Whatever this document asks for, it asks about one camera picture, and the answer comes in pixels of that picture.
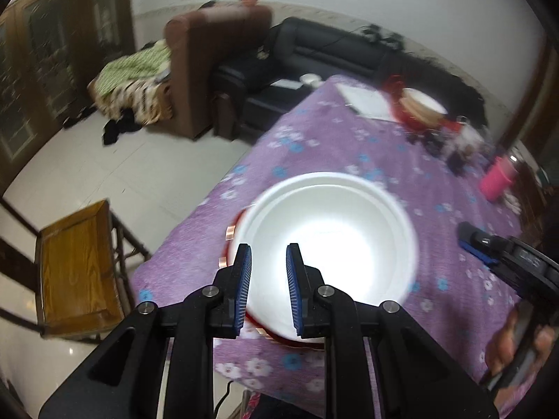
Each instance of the sofa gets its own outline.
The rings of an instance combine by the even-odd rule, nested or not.
[[[394,51],[363,36],[289,17],[269,30],[263,49],[231,56],[211,77],[215,133],[234,139],[265,133],[312,90],[270,86],[278,79],[299,80],[312,72],[323,80],[343,74],[382,88],[392,75],[406,86],[437,99],[448,118],[466,116],[475,127],[487,125],[484,100],[462,79],[429,61]]]
[[[210,128],[212,69],[230,56],[262,45],[271,24],[267,6],[215,6],[167,22],[173,117],[158,121],[157,126],[192,139]]]

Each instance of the black leather sofa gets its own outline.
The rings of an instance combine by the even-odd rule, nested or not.
[[[270,86],[278,79],[299,80],[308,72],[323,80],[343,74],[377,88],[393,74],[406,86],[437,99],[449,119],[463,115],[476,127],[487,125],[484,100],[459,77],[426,60],[396,52],[363,36],[289,17],[272,27],[264,44],[264,59],[256,51],[220,63],[213,71],[213,125],[216,134],[234,139],[240,133],[259,136],[312,90]]]

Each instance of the hand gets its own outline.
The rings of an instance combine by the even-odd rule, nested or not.
[[[516,345],[514,343],[514,328],[518,323],[518,310],[516,307],[512,309],[507,316],[505,325],[498,330],[487,344],[485,348],[485,363],[491,371],[491,375],[497,375],[514,358]],[[534,348],[538,353],[538,357],[530,367],[528,375],[537,373],[551,353],[553,343],[555,341],[555,332],[552,327],[544,326],[536,329],[534,337]],[[516,386],[509,386],[501,389],[495,398],[495,406],[500,409],[504,403],[513,395]]]

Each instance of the pink bottle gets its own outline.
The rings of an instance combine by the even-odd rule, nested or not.
[[[498,199],[507,187],[510,187],[514,178],[518,174],[516,164],[518,159],[509,155],[507,157],[497,157],[493,167],[480,181],[480,190],[489,201]]]

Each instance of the green blanket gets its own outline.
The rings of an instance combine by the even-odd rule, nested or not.
[[[165,42],[157,42],[150,49],[120,57],[103,68],[95,82],[95,91],[100,96],[105,96],[126,80],[157,75],[167,67],[169,59],[170,50]]]

